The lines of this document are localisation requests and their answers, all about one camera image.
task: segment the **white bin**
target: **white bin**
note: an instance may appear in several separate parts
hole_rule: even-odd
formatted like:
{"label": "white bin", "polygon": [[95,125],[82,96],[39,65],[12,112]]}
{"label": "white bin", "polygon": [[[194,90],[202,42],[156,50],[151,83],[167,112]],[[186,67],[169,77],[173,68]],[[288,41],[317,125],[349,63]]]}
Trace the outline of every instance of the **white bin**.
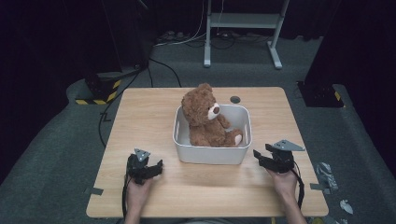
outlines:
{"label": "white bin", "polygon": [[252,138],[249,113],[241,105],[220,105],[220,113],[231,122],[232,128],[239,128],[243,132],[243,139],[238,147],[192,146],[189,123],[184,117],[182,108],[178,108],[173,139],[181,161],[204,164],[240,164],[242,162]]}

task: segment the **yellow and black hazard tape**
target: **yellow and black hazard tape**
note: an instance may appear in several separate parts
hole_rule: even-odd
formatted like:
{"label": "yellow and black hazard tape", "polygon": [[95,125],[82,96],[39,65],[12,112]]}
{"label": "yellow and black hazard tape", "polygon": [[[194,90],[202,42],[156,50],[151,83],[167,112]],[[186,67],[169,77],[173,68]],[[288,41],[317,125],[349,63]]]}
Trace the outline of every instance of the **yellow and black hazard tape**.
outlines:
{"label": "yellow and black hazard tape", "polygon": [[76,99],[76,103],[78,105],[105,105],[114,100],[117,96],[117,90],[121,84],[121,80],[118,80],[114,83],[110,94],[106,99]]}

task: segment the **wooden table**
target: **wooden table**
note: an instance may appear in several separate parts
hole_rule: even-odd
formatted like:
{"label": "wooden table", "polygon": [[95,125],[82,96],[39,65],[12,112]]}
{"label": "wooden table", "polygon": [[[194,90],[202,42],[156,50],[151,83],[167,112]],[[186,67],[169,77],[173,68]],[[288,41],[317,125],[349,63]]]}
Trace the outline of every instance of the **wooden table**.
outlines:
{"label": "wooden table", "polygon": [[[253,157],[253,149],[270,157],[264,144],[281,139],[304,147],[285,92],[280,88],[214,88],[219,104],[241,98],[250,115],[252,144],[239,165],[185,163],[178,159],[172,138],[177,108],[188,88],[128,89],[122,95],[87,214],[122,217],[121,191],[126,162],[134,148],[149,151],[148,166],[163,160],[142,217],[281,217],[271,176]],[[306,151],[293,152],[305,183],[303,213],[323,217],[328,207]]]}

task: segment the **brown fur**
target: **brown fur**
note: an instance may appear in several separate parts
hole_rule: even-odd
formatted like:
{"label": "brown fur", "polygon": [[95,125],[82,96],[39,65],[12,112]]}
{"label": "brown fur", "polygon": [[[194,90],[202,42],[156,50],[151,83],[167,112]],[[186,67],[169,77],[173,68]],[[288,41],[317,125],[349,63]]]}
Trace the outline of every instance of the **brown fur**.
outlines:
{"label": "brown fur", "polygon": [[234,139],[238,134],[242,136],[242,131],[226,132],[231,123],[221,114],[212,120],[208,118],[208,110],[215,102],[212,87],[207,83],[184,95],[181,105],[190,124],[190,142],[198,147],[236,147]]}

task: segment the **teddy bear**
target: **teddy bear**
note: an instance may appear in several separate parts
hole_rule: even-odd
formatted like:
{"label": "teddy bear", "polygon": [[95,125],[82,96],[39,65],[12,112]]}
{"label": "teddy bear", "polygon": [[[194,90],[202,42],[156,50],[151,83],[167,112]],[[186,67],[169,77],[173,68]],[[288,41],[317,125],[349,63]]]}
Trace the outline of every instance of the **teddy bear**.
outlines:
{"label": "teddy bear", "polygon": [[220,114],[219,104],[212,87],[203,83],[187,92],[181,100],[181,107],[189,123],[190,143],[197,147],[237,147],[243,133],[238,128],[231,131],[231,123]]}

